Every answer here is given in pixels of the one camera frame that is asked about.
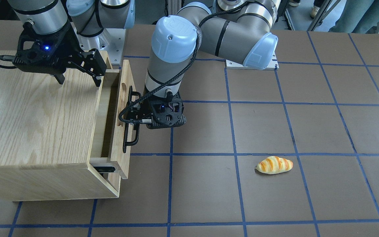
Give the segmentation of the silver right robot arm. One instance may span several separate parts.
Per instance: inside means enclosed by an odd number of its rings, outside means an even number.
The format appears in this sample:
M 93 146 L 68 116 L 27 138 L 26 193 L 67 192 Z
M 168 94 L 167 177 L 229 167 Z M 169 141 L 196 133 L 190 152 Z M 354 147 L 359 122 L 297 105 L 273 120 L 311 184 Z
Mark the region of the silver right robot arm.
M 129 29 L 135 22 L 134 0 L 9 0 L 22 22 L 12 69 L 43 73 L 64 83 L 75 68 L 89 74 L 97 87 L 107 66 L 100 51 L 109 47 L 108 28 Z

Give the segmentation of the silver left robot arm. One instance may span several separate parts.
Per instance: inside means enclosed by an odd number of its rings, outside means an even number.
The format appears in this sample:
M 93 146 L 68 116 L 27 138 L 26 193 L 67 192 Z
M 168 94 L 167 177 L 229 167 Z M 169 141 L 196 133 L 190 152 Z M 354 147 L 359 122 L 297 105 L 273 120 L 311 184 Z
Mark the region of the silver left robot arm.
M 176 15 L 159 19 L 144 92 L 130 88 L 127 105 L 118 115 L 125 123 L 122 151 L 138 143 L 141 124 L 160 129 L 186 123 L 179 87 L 199 51 L 266 69 L 278 44 L 271 29 L 279 6 L 279 0 L 215 0 L 213 13 L 205 4 L 191 2 Z

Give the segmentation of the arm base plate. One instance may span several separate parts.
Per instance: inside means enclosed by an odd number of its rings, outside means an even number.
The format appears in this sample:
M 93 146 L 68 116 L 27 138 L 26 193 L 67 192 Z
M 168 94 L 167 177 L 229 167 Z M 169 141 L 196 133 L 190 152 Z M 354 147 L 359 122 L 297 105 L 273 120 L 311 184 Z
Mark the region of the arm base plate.
M 83 50 L 99 49 L 107 51 L 111 64 L 122 64 L 122 53 L 125 44 L 126 29 L 108 28 L 98 36 L 84 37 L 77 35 Z
M 272 57 L 269 62 L 265 64 L 260 62 L 259 64 L 247 61 L 246 64 L 239 64 L 230 60 L 225 60 L 227 69 L 259 69 L 259 70 L 277 70 L 279 69 L 278 59 L 275 52 L 272 53 Z

